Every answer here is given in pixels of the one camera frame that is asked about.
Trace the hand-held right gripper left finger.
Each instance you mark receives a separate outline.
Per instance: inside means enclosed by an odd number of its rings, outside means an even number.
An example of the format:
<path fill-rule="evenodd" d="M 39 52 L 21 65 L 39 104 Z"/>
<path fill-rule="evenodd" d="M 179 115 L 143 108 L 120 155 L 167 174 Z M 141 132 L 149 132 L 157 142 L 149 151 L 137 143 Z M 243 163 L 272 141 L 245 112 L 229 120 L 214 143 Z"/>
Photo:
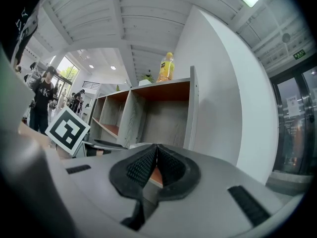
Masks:
<path fill-rule="evenodd" d="M 153 206 L 144 198 L 156 166 L 157 146 L 63 161 L 74 183 L 67 201 L 84 238 L 158 238 L 143 230 Z"/>

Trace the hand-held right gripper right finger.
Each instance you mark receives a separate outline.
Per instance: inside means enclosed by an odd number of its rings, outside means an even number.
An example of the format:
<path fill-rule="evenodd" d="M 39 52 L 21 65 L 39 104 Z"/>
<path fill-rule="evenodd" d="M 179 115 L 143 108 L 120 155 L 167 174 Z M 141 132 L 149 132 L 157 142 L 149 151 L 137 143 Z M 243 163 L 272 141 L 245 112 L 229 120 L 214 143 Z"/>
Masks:
<path fill-rule="evenodd" d="M 159 202 L 157 209 L 139 229 L 148 238 L 267 238 L 291 216 L 303 195 L 287 203 L 262 183 L 235 165 L 219 158 L 187 149 L 169 149 L 197 163 L 201 179 L 181 200 Z M 267 212 L 253 225 L 230 193 L 241 186 Z"/>

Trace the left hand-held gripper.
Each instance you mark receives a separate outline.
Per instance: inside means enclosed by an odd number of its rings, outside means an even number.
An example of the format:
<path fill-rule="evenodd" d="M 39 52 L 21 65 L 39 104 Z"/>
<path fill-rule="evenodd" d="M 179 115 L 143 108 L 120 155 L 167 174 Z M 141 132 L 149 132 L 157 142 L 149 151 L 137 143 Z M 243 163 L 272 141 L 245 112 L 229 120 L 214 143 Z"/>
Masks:
<path fill-rule="evenodd" d="M 90 126 L 70 108 L 63 108 L 54 117 L 45 134 L 60 157 L 102 156 L 112 150 L 126 149 L 120 144 L 94 139 L 90 135 Z"/>

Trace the person's left forearm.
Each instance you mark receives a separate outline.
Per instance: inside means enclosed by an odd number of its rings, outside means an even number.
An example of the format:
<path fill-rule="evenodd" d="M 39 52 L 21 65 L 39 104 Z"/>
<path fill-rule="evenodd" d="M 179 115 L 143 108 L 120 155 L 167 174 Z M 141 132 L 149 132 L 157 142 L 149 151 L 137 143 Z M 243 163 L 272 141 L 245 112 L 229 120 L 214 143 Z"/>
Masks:
<path fill-rule="evenodd" d="M 34 131 L 30 127 L 28 127 L 25 123 L 21 122 L 18 128 L 18 132 L 21 135 L 29 136 L 34 139 L 37 143 L 39 143 L 44 148 L 52 148 L 54 149 L 61 160 L 71 159 L 72 156 L 60 148 L 55 142 L 53 142 L 48 136 L 43 135 L 39 132 Z"/>

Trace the grey wooden shelf desk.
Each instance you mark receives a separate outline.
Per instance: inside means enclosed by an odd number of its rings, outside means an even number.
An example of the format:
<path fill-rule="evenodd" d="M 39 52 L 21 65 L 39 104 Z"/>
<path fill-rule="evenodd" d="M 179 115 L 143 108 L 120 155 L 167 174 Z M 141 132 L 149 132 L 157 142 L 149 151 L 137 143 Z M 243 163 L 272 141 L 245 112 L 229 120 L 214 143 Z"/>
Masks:
<path fill-rule="evenodd" d="M 90 115 L 90 139 L 125 148 L 141 143 L 194 148 L 199 106 L 196 69 L 190 76 L 100 96 Z"/>

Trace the green plant in white pot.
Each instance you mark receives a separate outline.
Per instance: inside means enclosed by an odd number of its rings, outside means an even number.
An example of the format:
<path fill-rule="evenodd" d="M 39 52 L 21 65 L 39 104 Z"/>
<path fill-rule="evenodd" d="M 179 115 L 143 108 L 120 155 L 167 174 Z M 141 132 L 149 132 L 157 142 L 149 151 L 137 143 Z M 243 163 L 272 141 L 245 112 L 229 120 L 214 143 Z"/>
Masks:
<path fill-rule="evenodd" d="M 141 79 L 139 81 L 139 86 L 144 86 L 148 84 L 154 83 L 154 79 L 151 74 L 144 74 L 141 76 Z"/>

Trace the large window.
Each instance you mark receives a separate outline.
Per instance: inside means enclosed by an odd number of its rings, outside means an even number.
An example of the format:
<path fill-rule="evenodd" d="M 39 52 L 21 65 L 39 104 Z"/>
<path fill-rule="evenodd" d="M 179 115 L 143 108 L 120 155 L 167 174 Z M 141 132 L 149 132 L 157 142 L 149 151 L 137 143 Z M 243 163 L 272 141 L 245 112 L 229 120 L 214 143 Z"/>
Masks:
<path fill-rule="evenodd" d="M 78 72 L 79 69 L 67 57 L 63 57 L 57 66 L 57 76 L 70 85 L 73 84 Z"/>

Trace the yellow juice bottle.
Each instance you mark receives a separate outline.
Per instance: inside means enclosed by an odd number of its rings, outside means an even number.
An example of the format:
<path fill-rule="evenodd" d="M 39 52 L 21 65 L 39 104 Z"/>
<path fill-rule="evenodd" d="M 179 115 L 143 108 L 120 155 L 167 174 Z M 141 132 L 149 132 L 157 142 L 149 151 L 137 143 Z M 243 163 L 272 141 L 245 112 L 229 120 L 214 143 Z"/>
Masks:
<path fill-rule="evenodd" d="M 168 52 L 160 63 L 160 70 L 159 70 L 156 83 L 172 80 L 174 69 L 175 69 L 175 62 L 174 62 L 173 53 Z"/>

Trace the black framed glass door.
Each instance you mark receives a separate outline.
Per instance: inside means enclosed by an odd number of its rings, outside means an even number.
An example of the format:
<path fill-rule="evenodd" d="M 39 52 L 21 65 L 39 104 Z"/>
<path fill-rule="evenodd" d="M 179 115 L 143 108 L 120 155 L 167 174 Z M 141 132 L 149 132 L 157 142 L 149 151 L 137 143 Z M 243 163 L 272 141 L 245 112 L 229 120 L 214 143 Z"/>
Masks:
<path fill-rule="evenodd" d="M 317 56 L 274 76 L 279 137 L 273 169 L 312 175 L 317 169 Z M 297 96 L 300 115 L 290 117 L 286 99 Z"/>

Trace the white paper notice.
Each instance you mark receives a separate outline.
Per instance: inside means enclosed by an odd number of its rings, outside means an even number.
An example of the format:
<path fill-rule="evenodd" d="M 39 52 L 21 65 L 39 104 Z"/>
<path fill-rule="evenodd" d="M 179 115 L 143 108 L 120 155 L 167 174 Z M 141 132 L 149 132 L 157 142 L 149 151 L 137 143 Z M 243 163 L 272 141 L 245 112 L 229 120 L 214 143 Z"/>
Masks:
<path fill-rule="evenodd" d="M 286 99 L 288 114 L 290 117 L 295 117 L 300 115 L 300 108 L 297 100 L 297 96 L 291 96 Z"/>

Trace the black printed t-shirt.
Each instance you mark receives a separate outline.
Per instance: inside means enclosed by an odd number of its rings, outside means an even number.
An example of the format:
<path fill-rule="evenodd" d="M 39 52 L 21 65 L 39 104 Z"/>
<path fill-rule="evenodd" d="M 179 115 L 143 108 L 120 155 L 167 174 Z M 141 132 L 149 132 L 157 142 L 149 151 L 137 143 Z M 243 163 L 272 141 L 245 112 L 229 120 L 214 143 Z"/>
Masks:
<path fill-rule="evenodd" d="M 0 0 L 0 44 L 8 60 L 15 59 L 20 42 L 37 28 L 32 24 L 40 0 Z"/>

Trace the slatted wall vent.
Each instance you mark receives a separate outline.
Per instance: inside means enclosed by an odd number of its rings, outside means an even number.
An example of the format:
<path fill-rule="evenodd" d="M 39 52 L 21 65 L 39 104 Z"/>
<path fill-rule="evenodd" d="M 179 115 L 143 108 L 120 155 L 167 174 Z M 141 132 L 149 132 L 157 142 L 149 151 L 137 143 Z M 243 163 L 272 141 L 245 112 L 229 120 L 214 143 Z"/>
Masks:
<path fill-rule="evenodd" d="M 82 87 L 87 89 L 92 89 L 92 90 L 98 90 L 100 85 L 101 85 L 100 83 L 84 81 Z"/>

